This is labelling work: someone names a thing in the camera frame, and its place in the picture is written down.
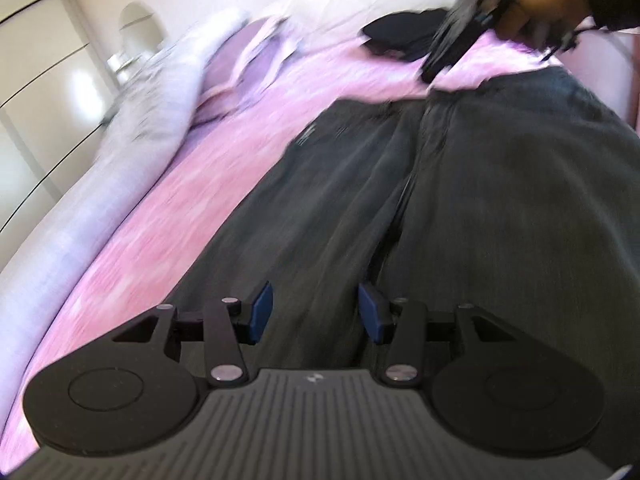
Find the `purple pillow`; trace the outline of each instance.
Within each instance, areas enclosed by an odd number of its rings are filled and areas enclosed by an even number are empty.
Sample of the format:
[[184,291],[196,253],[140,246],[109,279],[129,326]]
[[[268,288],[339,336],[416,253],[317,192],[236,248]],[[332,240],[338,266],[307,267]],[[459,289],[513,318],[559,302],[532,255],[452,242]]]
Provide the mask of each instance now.
[[266,40],[260,53],[249,62],[238,83],[211,96],[196,110],[193,124],[219,119],[252,106],[276,80],[284,62],[295,53],[298,42],[278,34]]
[[213,96],[236,86],[242,72],[276,34],[282,20],[263,18],[250,23],[229,38],[205,69],[199,105]]

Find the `dark gray pants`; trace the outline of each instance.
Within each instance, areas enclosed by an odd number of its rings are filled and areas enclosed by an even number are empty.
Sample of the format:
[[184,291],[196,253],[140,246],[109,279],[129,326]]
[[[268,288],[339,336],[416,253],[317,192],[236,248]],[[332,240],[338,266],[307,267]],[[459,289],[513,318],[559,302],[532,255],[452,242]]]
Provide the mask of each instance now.
[[168,298],[185,310],[273,282],[261,367],[374,367],[356,286],[398,211],[379,288],[482,306],[593,370],[592,445],[640,458],[640,140],[562,69],[421,101],[339,101],[241,203]]

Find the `ribbed gray panel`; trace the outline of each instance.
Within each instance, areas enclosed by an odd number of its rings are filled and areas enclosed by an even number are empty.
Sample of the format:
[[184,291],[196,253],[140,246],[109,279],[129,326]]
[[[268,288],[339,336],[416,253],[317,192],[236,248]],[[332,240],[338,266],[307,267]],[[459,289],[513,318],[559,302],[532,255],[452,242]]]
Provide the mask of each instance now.
[[264,370],[212,393],[197,418],[151,449],[116,458],[44,449],[12,480],[602,480],[587,452],[498,458],[446,433],[416,392],[364,370]]

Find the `human hand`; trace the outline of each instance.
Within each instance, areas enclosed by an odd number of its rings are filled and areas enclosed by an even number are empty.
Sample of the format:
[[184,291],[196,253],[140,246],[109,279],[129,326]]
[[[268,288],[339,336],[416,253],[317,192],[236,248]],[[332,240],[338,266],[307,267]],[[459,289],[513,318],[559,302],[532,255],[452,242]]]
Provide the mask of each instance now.
[[562,23],[573,30],[589,16],[591,10],[587,0],[517,0],[507,9],[495,27],[501,40],[517,41],[531,48],[539,48],[534,38],[523,34],[530,21],[539,23]]

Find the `pink bedsheet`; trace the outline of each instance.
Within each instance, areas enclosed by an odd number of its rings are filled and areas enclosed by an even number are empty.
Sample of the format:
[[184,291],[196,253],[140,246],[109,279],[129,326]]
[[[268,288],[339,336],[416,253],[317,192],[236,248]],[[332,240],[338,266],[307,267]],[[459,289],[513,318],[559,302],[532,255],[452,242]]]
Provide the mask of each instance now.
[[[373,58],[360,43],[298,60],[255,107],[191,131],[171,167],[82,277],[34,355],[0,442],[1,471],[37,449],[22,412],[28,379],[161,302],[287,143],[322,110],[343,96],[379,102],[427,93],[418,82],[420,62]],[[545,66],[539,59],[486,34],[434,85],[475,88],[491,76]]]

